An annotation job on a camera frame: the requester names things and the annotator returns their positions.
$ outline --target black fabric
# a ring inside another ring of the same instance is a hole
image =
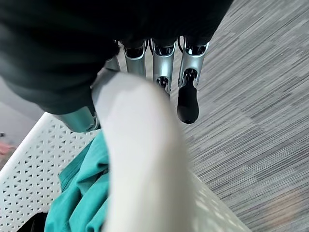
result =
[[[53,114],[92,105],[90,84],[114,40],[209,41],[232,0],[0,0],[0,76]]]
[[[44,232],[47,213],[37,213],[30,218],[17,232]]]

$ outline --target teal cloth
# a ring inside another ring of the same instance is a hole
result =
[[[107,215],[108,161],[100,132],[59,175],[62,193],[51,205],[45,232],[100,232]]]

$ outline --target robotic hand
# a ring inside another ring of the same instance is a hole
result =
[[[198,117],[197,85],[214,32],[232,0],[106,2],[0,0],[0,76],[22,98],[54,114],[74,132],[99,128],[92,85],[104,66],[145,76],[145,47],[153,52],[153,81],[170,95],[173,58],[184,37],[178,116]]]

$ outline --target black sleeve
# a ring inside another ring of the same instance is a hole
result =
[[[0,0],[0,76],[52,114],[92,104],[89,86],[119,51],[100,26],[110,15],[96,14],[88,1]]]

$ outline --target gray carpet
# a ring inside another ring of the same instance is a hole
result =
[[[254,232],[309,232],[308,20],[308,0],[235,0],[183,124],[193,171]]]

